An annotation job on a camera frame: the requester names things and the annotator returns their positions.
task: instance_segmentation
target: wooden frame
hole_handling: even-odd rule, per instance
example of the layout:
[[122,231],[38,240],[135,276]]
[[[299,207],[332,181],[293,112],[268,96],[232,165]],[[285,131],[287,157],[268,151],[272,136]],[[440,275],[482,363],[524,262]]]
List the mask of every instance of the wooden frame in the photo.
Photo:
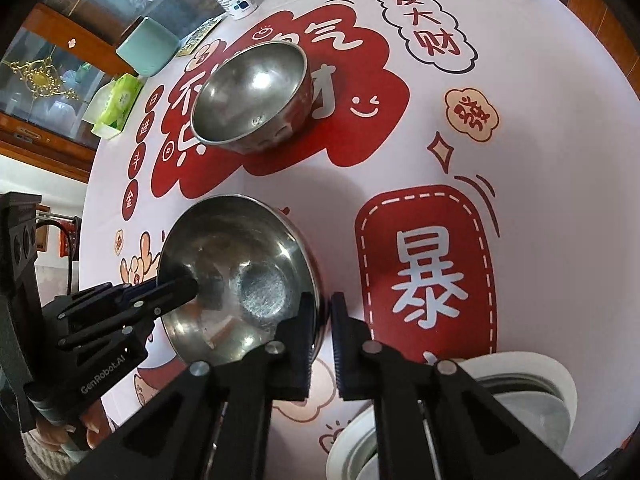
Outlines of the wooden frame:
[[569,0],[567,7],[607,49],[640,98],[640,56],[607,4],[603,0]]
[[[105,74],[136,75],[114,46],[43,4],[33,7],[22,26]],[[86,183],[95,150],[0,112],[0,155]]]
[[36,4],[22,26],[104,73],[137,75],[112,45],[44,4]]

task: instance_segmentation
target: screw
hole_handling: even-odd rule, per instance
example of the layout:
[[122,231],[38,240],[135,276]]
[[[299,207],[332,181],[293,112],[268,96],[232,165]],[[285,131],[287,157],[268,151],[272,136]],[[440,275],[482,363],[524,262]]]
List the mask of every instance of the screw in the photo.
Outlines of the screw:
[[378,341],[365,341],[362,343],[362,349],[367,354],[379,354],[382,352],[382,345]]
[[286,350],[286,346],[284,346],[282,341],[269,341],[264,349],[267,351],[267,354],[279,355]]
[[191,366],[189,367],[189,373],[193,376],[201,377],[203,375],[207,375],[210,368],[211,367],[209,366],[209,363],[204,361],[196,361],[194,363],[191,363]]
[[453,375],[458,371],[458,367],[453,361],[440,361],[436,368],[443,375]]

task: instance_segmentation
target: bowl rim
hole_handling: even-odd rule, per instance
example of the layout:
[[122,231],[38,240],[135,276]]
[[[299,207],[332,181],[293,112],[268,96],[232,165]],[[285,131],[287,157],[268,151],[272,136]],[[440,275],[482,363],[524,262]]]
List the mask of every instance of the bowl rim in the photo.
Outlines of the bowl rim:
[[[164,244],[162,245],[162,250],[160,251],[160,258],[158,260],[158,272],[156,273],[156,277],[154,278],[156,280],[156,285],[160,285],[159,277],[160,277],[160,269],[162,265],[162,257],[164,256],[164,247],[166,246],[166,243],[171,237],[171,233],[174,232],[175,227],[177,223],[180,221],[180,219],[188,211],[196,207],[198,204],[204,202],[205,200],[212,200],[215,198],[230,198],[230,197],[249,200],[250,202],[253,202],[255,205],[258,205],[261,208],[266,209],[269,213],[271,213],[272,216],[274,216],[284,226],[284,228],[287,230],[287,233],[289,233],[293,237],[294,241],[296,242],[296,245],[300,249],[302,257],[304,258],[306,263],[306,268],[308,270],[309,277],[311,279],[311,285],[313,287],[313,290],[311,292],[314,295],[314,307],[316,308],[316,320],[314,323],[314,352],[312,356],[312,361],[314,361],[316,357],[318,357],[320,348],[322,346],[322,343],[324,342],[324,336],[326,335],[326,326],[328,322],[328,320],[323,317],[323,312],[322,312],[323,291],[322,291],[320,270],[316,266],[315,260],[310,256],[307,243],[305,242],[302,235],[298,232],[298,229],[295,227],[295,225],[293,225],[293,222],[291,222],[284,215],[284,213],[280,212],[277,209],[274,209],[273,207],[269,206],[268,204],[265,204],[264,202],[262,202],[261,200],[258,200],[257,198],[253,198],[252,196],[248,196],[248,195],[243,195],[241,193],[223,193],[219,195],[207,196],[203,200],[198,200],[189,208],[185,209],[185,211],[183,211],[181,215],[178,216],[177,220],[174,222],[171,229],[169,229],[169,232],[164,238]],[[170,336],[170,331],[167,330],[166,328],[166,325],[164,323],[164,315],[160,316],[159,319],[162,322],[162,329],[164,330],[164,333],[166,334],[166,338],[169,341],[169,345],[171,345],[171,348],[174,350],[175,355],[179,359],[181,359],[183,362],[186,362],[180,356],[180,353],[177,351],[174,345],[174,342]]]
[[[300,78],[300,81],[298,81],[298,84],[296,85],[296,88],[294,89],[294,91],[291,93],[291,96],[289,97],[289,99],[287,100],[286,103],[284,103],[282,105],[282,108],[280,108],[276,113],[274,113],[271,117],[269,117],[269,119],[267,119],[266,121],[258,124],[257,126],[255,126],[254,128],[252,128],[251,130],[249,130],[248,132],[237,136],[237,137],[233,137],[232,139],[227,139],[227,140],[208,140],[208,139],[204,139],[203,137],[201,137],[197,131],[196,128],[193,126],[193,113],[196,109],[196,106],[198,105],[198,101],[200,100],[200,95],[202,94],[202,91],[206,88],[206,86],[211,82],[211,80],[215,77],[216,73],[218,72],[218,70],[220,70],[223,66],[225,66],[229,61],[231,61],[232,59],[241,56],[242,54],[244,54],[245,52],[248,52],[249,50],[253,49],[253,48],[257,48],[266,44],[287,44],[289,46],[292,46],[293,48],[295,48],[300,54],[302,54],[302,60],[304,62],[304,66],[303,66],[303,75],[302,78]],[[200,91],[198,92],[198,95],[196,96],[195,101],[193,102],[193,106],[191,107],[191,111],[189,113],[189,121],[190,121],[190,125],[191,125],[191,132],[193,133],[193,135],[203,144],[206,144],[207,146],[225,146],[226,144],[231,144],[232,142],[236,142],[237,140],[240,139],[244,139],[245,137],[250,136],[252,133],[256,132],[257,130],[259,130],[261,127],[263,127],[265,124],[269,123],[276,115],[278,115],[281,111],[284,110],[284,108],[287,107],[287,105],[291,102],[291,99],[298,93],[298,91],[300,90],[300,87],[303,85],[303,83],[305,82],[306,79],[306,74],[308,73],[308,68],[309,68],[309,61],[308,58],[306,56],[306,52],[302,49],[301,46],[299,46],[297,43],[293,43],[293,41],[287,41],[287,40],[271,40],[271,41],[263,41],[261,43],[256,43],[253,44],[251,46],[248,46],[247,48],[244,48],[242,50],[239,50],[238,52],[236,52],[235,54],[233,54],[233,56],[231,56],[229,59],[225,59],[222,63],[220,63],[220,65],[213,71],[211,72],[211,74],[209,75],[209,77],[207,78],[207,80],[204,82],[204,84],[202,85],[202,88],[200,89]]]

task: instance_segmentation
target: red label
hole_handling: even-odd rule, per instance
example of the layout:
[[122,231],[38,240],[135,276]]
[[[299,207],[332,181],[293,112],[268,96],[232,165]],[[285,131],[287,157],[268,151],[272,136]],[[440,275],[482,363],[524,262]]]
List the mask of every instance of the red label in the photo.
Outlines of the red label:
[[145,140],[146,134],[149,133],[151,126],[154,123],[154,119],[156,118],[156,113],[151,111],[149,112],[138,127],[138,132],[136,133],[136,142],[142,142]]
[[[169,92],[170,106],[161,125],[167,137],[151,177],[153,194],[163,196],[179,182],[185,197],[197,198],[241,166],[253,175],[271,174],[325,149],[336,166],[367,160],[396,127],[409,89],[384,69],[389,56],[384,37],[355,27],[355,22],[355,11],[344,5],[327,5],[295,19],[283,10],[230,46],[219,40],[211,43],[206,56],[200,56]],[[306,52],[316,100],[305,128],[285,144],[253,155],[200,144],[190,128],[197,92],[219,63],[268,40],[293,41]]]
[[131,215],[133,215],[133,211],[136,209],[136,204],[138,203],[138,181],[132,180],[129,182],[127,189],[124,192],[124,197],[122,198],[122,217],[125,220],[129,220]]
[[142,162],[145,160],[145,152],[146,145],[144,142],[141,142],[134,150],[133,155],[131,155],[131,160],[129,161],[129,169],[127,170],[129,178],[135,178],[140,171]]
[[162,92],[164,92],[164,85],[160,85],[156,88],[153,93],[149,96],[148,101],[145,105],[145,113],[149,113],[153,108],[158,104],[158,101],[162,97]]
[[494,272],[471,200],[449,186],[383,193],[355,231],[374,339],[418,362],[495,352]]

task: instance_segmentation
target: printed tablecloth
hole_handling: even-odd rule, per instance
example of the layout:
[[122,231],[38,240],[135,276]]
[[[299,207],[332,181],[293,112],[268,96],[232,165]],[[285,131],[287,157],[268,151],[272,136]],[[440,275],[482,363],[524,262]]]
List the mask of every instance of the printed tablecloth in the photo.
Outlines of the printed tablecloth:
[[[198,142],[197,92],[267,40],[306,51],[306,130],[259,155]],[[578,412],[564,458],[584,473],[640,419],[640,104],[557,0],[264,0],[150,78],[98,147],[82,287],[155,275],[197,200],[243,193],[309,241],[327,292],[420,362],[506,350],[564,364]],[[162,325],[107,396],[123,423],[182,368]],[[266,477],[324,478],[363,404],[337,395],[330,336],[306,403],[276,402]]]

